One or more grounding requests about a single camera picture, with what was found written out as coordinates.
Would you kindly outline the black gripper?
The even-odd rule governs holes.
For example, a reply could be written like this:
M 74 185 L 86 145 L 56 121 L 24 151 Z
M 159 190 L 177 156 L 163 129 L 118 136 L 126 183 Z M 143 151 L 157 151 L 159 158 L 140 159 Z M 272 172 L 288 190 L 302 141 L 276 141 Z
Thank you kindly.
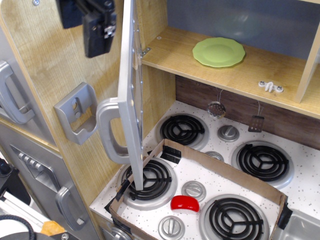
M 110 52 L 117 24 L 113 0 L 57 0 L 56 5 L 64 29 L 83 24 L 87 58 Z

